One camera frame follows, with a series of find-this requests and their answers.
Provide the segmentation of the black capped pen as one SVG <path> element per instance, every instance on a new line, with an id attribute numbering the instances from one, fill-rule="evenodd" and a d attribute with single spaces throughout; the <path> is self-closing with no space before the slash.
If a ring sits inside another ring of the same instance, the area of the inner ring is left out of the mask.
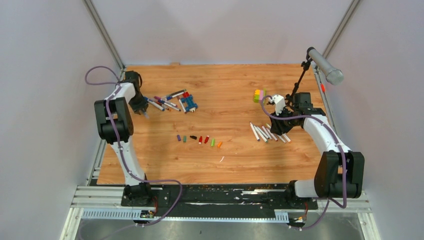
<path id="1" fill-rule="evenodd" d="M 262 130 L 264 131 L 264 133 L 265 133 L 265 135 L 266 135 L 266 137 L 268 138 L 268 139 L 272 139 L 272 137 L 271 137 L 271 135 L 268 133 L 268 130 L 267 130 L 267 128 L 265 127 L 265 126 L 262 126 L 261 127 L 262 128 Z"/>

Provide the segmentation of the orange capped pen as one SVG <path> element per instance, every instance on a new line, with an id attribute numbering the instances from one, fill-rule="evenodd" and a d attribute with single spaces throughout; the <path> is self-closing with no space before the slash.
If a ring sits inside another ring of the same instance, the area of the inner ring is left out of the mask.
<path id="1" fill-rule="evenodd" d="M 290 143 L 291 142 L 291 139 L 285 134 L 285 133 L 283 133 L 282 134 L 282 136 L 285 138 L 285 140 L 288 142 L 288 143 Z"/>

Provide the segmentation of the white pen body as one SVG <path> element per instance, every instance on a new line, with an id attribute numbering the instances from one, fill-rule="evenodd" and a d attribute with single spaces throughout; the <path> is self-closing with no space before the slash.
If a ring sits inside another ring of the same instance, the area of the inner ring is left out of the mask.
<path id="1" fill-rule="evenodd" d="M 252 129 L 252 132 L 253 132 L 253 134 L 254 134 L 254 136 L 255 136 L 256 140 L 259 142 L 259 141 L 260 141 L 260 137 L 259 137 L 259 135 L 258 135 L 258 132 L 256 131 L 255 126 L 252 124 L 252 122 L 250 122 L 249 124 L 250 124 L 250 127 L 251 127 L 251 129 Z"/>

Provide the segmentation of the red capped short pen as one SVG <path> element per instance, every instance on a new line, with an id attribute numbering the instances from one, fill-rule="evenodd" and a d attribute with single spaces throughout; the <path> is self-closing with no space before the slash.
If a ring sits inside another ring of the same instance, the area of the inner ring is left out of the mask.
<path id="1" fill-rule="evenodd" d="M 271 126 L 268 123 L 266 124 L 266 129 L 270 137 L 273 138 L 275 141 L 278 141 L 278 138 L 271 132 Z"/>

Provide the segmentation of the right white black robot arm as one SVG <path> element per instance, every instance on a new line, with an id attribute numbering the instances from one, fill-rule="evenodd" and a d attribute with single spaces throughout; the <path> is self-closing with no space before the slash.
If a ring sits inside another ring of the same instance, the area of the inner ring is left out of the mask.
<path id="1" fill-rule="evenodd" d="M 365 157 L 352 151 L 331 128 L 325 112 L 314 107 L 311 95 L 300 92 L 294 102 L 286 104 L 282 95 L 275 94 L 268 103 L 275 111 L 268 116 L 271 133 L 283 135 L 301 127 L 312 138 L 321 158 L 315 176 L 309 180 L 292 180 L 285 195 L 286 204 L 298 209 L 306 198 L 356 199 L 362 193 Z"/>

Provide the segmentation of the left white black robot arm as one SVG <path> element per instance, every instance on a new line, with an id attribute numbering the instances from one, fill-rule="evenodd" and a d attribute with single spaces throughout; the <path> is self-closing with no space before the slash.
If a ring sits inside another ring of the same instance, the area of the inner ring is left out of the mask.
<path id="1" fill-rule="evenodd" d="M 108 97 L 94 102 L 98 134 L 112 147 L 124 173 L 122 206 L 146 207 L 153 201 L 151 186 L 133 143 L 134 124 L 130 111 L 142 115 L 148 108 L 141 86 L 141 75 L 133 70 L 127 71 Z"/>

